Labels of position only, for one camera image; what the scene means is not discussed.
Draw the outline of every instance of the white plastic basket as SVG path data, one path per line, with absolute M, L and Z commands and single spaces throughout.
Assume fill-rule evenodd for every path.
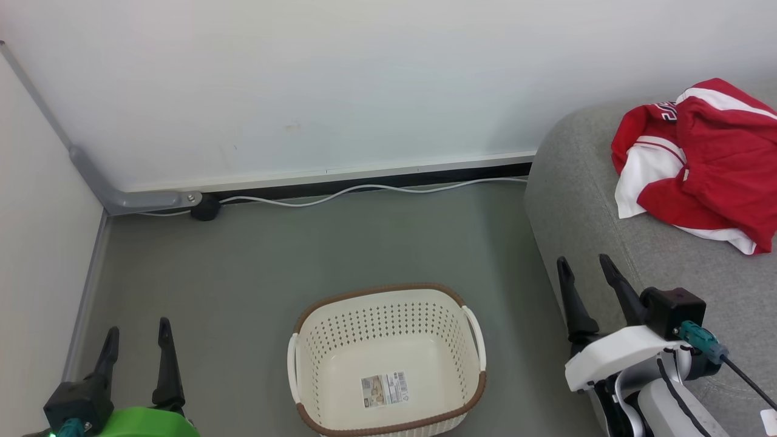
M 426 437 L 453 429 L 480 400 L 486 349 L 452 290 L 393 285 L 308 308 L 287 370 L 302 420 L 321 435 Z

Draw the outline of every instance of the gray metal bracket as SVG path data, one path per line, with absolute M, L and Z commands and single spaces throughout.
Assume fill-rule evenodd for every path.
M 0 41 L 0 51 L 5 60 L 10 65 L 16 77 L 24 85 L 24 88 L 33 98 L 35 104 L 40 108 L 46 120 L 57 133 L 62 144 L 68 150 L 70 161 L 81 174 L 81 177 L 92 190 L 95 197 L 109 215 L 133 214 L 135 212 L 160 211 L 172 208 L 189 208 L 198 205 L 202 201 L 202 193 L 199 191 L 150 191 L 141 193 L 127 193 L 116 189 L 102 172 L 99 171 L 95 163 L 89 158 L 84 149 L 74 145 L 70 138 L 65 134 L 64 129 L 59 124 L 54 114 L 49 109 L 43 97 L 33 85 L 30 77 L 24 72 L 24 69 L 8 49 L 4 41 Z

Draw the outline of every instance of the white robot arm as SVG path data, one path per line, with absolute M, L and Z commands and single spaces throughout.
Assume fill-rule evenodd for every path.
M 587 393 L 609 437 L 728 437 L 685 388 L 684 381 L 714 375 L 723 362 L 768 398 L 727 358 L 728 351 L 701 328 L 706 304 L 676 288 L 646 289 L 638 296 L 607 255 L 599 261 L 628 324 L 599 334 L 588 316 L 566 259 L 556 262 L 572 358 L 570 390 Z

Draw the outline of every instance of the barcode sticker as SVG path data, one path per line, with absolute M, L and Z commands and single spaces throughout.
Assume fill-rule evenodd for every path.
M 386 373 L 361 379 L 364 408 L 382 407 L 410 400 L 404 372 Z

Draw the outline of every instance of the teal connector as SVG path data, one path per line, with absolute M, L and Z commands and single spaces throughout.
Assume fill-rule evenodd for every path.
M 718 342 L 713 333 L 696 323 L 686 320 L 680 324 L 678 336 L 694 348 L 700 350 L 713 364 L 720 364 L 721 355 L 728 356 L 728 348 Z
M 59 428 L 59 432 L 54 437 L 84 437 L 84 425 L 79 419 L 70 418 Z

